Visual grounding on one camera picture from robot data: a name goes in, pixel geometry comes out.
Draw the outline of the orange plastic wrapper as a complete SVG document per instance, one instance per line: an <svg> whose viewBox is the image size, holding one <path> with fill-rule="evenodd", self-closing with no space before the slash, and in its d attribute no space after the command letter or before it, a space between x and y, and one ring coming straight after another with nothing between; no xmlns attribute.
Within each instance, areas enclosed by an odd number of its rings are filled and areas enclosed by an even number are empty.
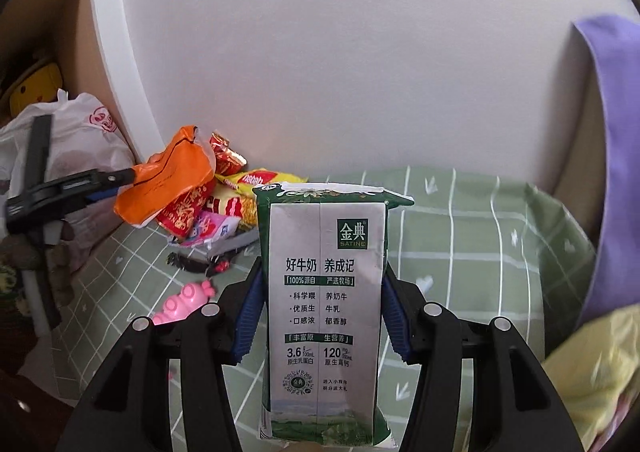
<svg viewBox="0 0 640 452"><path fill-rule="evenodd" d="M209 182L216 158L197 126L183 126L163 152L132 170L134 183L117 194L114 212L133 227L145 227L172 201Z"/></svg>

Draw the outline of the green white milk carton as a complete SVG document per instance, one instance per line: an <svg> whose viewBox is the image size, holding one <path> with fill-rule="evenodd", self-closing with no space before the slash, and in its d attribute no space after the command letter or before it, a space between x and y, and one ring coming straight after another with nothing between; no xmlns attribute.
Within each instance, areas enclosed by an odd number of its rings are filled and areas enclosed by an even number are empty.
<svg viewBox="0 0 640 452"><path fill-rule="evenodd" d="M344 183L255 187L266 283L262 435L377 446L382 282L390 210L411 197Z"/></svg>

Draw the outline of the white plastic trash bag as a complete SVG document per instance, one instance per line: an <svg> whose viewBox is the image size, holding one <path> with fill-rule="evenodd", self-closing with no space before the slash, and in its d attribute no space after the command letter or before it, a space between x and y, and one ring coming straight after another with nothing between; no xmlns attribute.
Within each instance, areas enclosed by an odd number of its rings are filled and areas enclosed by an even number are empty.
<svg viewBox="0 0 640 452"><path fill-rule="evenodd" d="M2 201L21 192L32 120L46 114L53 116L48 181L91 169L122 170L134 164L134 154L106 107L91 94L69 98L60 90L54 102L30 104L1 128ZM66 216L74 231L74 238L67 243L70 270L80 269L93 247L119 226L114 204L114 198L109 197Z"/></svg>

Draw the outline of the yellow plush toy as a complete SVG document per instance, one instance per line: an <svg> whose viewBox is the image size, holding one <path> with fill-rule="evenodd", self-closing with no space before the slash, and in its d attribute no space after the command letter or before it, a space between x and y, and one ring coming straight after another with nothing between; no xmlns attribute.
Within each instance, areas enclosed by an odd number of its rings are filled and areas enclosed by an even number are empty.
<svg viewBox="0 0 640 452"><path fill-rule="evenodd" d="M17 117L28 106L55 100L58 89L63 88L63 77L55 62L43 65L17 83L9 94L9 110Z"/></svg>

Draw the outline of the yellow blanket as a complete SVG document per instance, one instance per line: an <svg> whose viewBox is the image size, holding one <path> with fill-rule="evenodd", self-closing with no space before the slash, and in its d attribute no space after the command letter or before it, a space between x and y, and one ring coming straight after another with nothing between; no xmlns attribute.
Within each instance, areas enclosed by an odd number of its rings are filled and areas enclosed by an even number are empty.
<svg viewBox="0 0 640 452"><path fill-rule="evenodd" d="M582 326L542 362L582 446L600 451L639 399L639 307Z"/></svg>

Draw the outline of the pink caterpillar toy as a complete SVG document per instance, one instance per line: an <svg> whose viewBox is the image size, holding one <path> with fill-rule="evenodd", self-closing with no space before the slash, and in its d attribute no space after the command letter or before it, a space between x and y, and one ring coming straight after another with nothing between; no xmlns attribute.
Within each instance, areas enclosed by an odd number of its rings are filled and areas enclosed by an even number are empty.
<svg viewBox="0 0 640 452"><path fill-rule="evenodd" d="M155 325L162 325L186 320L192 312L212 300L215 294L215 287L208 279L186 283L178 294L171 295L164 301L160 312L152 316L152 321Z"/></svg>

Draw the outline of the red gold snack wrapper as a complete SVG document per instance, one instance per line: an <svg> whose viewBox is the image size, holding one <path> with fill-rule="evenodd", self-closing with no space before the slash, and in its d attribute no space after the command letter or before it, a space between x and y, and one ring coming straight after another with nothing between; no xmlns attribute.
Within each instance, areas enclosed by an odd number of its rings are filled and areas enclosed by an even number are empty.
<svg viewBox="0 0 640 452"><path fill-rule="evenodd" d="M186 238L216 185L215 180L193 187L172 201L156 217L156 223L169 235Z"/></svg>

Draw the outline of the wooden shelf unit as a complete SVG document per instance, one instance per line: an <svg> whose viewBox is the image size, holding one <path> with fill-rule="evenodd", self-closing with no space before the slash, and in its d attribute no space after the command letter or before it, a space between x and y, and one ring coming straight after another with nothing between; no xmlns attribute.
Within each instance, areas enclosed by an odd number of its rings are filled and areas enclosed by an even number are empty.
<svg viewBox="0 0 640 452"><path fill-rule="evenodd" d="M1 12L1 123L9 94L34 70L55 62L62 90L89 93L118 117L94 28L91 0L9 0Z"/></svg>

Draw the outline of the pink white candy packet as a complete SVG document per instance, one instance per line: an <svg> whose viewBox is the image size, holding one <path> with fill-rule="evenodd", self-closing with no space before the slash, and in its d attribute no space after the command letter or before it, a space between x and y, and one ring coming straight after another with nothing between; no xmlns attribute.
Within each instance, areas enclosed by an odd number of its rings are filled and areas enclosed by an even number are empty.
<svg viewBox="0 0 640 452"><path fill-rule="evenodd" d="M240 225L241 219L234 216L203 210L196 218L192 230L180 243L182 247L205 245L223 241L233 235Z"/></svg>

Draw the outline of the green grid bed sheet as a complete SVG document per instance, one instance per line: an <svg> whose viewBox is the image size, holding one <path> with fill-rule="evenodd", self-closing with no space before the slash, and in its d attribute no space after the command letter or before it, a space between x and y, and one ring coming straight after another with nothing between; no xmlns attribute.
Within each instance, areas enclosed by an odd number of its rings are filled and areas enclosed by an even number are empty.
<svg viewBox="0 0 640 452"><path fill-rule="evenodd" d="M594 250L567 210L537 187L430 167L364 170L347 181L413 198L411 208L390 213L388 257L426 299L464 320L507 317L538 357L573 331ZM129 322L189 282L169 254L156 224L122 225L96 247L52 336L60 398L77 400Z"/></svg>

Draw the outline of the black red wrapper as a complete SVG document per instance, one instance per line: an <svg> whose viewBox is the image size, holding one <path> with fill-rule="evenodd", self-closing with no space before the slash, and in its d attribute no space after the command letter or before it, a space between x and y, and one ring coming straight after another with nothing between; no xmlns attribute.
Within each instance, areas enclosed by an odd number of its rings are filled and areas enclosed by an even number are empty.
<svg viewBox="0 0 640 452"><path fill-rule="evenodd" d="M241 250L232 249L211 258L195 258L183 255L183 253L172 251L171 253L168 253L166 263L172 268L176 268L180 271L204 275L207 279L210 279L211 277L227 272L230 269L247 271L248 268L245 267L244 264L240 264L238 262L240 253Z"/></svg>

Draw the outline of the small red gold wrapper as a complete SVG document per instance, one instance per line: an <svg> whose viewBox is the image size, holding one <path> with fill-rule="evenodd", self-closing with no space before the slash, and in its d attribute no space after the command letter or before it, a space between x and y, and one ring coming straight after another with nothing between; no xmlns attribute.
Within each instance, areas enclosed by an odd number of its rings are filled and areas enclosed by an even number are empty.
<svg viewBox="0 0 640 452"><path fill-rule="evenodd" d="M216 172L228 177L241 172L247 165L246 159L230 147L230 142L217 132L209 138L209 145L216 158Z"/></svg>

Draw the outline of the yellow red snack bag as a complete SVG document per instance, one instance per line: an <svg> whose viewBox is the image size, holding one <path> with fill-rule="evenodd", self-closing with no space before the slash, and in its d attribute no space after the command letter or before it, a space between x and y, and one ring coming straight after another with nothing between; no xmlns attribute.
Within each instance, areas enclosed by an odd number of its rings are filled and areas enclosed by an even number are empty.
<svg viewBox="0 0 640 452"><path fill-rule="evenodd" d="M205 211L227 217L240 218L243 227L256 227L257 206L254 188L272 183L305 183L291 173L277 172L265 168L242 171L235 175L215 175L216 184L212 195L207 198Z"/></svg>

